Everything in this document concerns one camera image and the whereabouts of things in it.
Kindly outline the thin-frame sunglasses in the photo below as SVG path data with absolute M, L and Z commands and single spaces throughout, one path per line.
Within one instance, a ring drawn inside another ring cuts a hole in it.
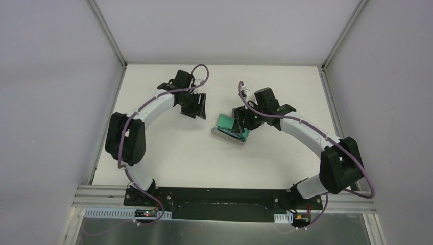
M 232 132 L 232 130 L 230 128 L 217 126 L 216 131 L 222 137 L 225 137 L 227 139 L 231 139 L 231 140 L 235 140 L 235 141 L 239 141 L 239 142 L 245 142 L 246 141 L 246 137 L 242 133 Z

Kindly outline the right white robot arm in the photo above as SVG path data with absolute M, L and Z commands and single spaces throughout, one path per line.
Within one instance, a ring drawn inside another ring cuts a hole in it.
M 357 142 L 329 135 L 302 118 L 289 104 L 280 104 L 271 88 L 251 92 L 240 84 L 238 95 L 244 105 L 233 109 L 232 131 L 242 133 L 269 125 L 289 134 L 308 147 L 320 160 L 318 174 L 290 188 L 289 203 L 303 209 L 310 199 L 323 194 L 338 194 L 363 178 L 364 167 Z

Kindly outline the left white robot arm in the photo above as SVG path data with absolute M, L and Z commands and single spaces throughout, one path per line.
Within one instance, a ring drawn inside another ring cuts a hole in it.
M 125 172 L 130 184 L 138 190 L 136 199 L 143 206 L 154 202 L 163 208 L 162 200 L 149 189 L 154 179 L 150 174 L 138 174 L 144 167 L 147 150 L 146 131 L 148 127 L 167 110 L 176 105 L 180 113 L 190 118 L 206 119 L 207 94 L 197 92 L 206 80 L 199 84 L 192 73 L 179 70 L 174 78 L 160 84 L 152 96 L 130 113 L 115 112 L 111 115 L 105 141 L 105 151 L 117 161 L 118 169 Z

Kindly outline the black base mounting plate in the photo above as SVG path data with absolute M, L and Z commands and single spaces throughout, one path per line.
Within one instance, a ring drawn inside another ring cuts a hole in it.
M 285 189 L 155 187 L 148 193 L 149 197 L 129 187 L 124 205 L 152 207 L 161 202 L 172 219 L 264 223 L 273 222 L 275 214 L 288 210 L 323 209 L 318 195 L 303 201 Z

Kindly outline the aluminium front rail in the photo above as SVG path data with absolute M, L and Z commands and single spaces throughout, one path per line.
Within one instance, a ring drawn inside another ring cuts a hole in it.
M 124 208 L 126 186 L 80 185 L 73 199 L 74 207 Z M 377 214 L 372 199 L 343 192 L 328 195 L 327 213 Z

